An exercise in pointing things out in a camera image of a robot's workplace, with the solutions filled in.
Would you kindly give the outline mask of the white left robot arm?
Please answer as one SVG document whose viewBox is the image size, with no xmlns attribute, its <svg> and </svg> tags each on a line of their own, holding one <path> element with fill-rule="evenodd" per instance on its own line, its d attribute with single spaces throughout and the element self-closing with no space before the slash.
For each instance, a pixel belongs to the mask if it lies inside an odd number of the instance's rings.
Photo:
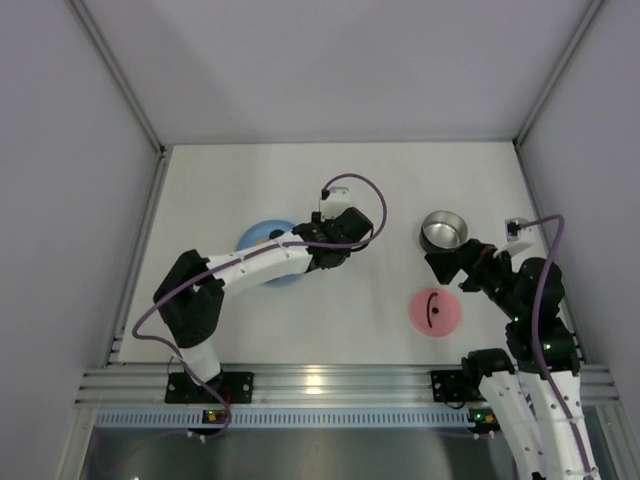
<svg viewBox="0 0 640 480">
<path fill-rule="evenodd" d="M 333 219 L 313 215 L 308 223 L 227 255 L 181 254 L 153 301 L 191 379 L 210 382 L 222 372 L 213 335 L 225 299 L 283 277 L 338 267 L 373 229 L 366 215 L 349 207 Z"/>
</svg>

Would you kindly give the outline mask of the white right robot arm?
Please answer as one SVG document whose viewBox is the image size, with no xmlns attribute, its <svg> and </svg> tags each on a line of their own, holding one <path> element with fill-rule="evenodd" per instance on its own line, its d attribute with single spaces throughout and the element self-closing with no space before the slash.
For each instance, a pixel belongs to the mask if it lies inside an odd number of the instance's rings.
<svg viewBox="0 0 640 480">
<path fill-rule="evenodd" d="M 505 349 L 469 352 L 464 378 L 496 415 L 522 479 L 597 479 L 581 399 L 580 361 L 572 334 L 559 316 L 562 274 L 548 258 L 513 258 L 532 247 L 503 247 L 470 239 L 453 248 L 426 242 L 425 259 L 437 281 L 481 292 L 508 318 Z"/>
</svg>

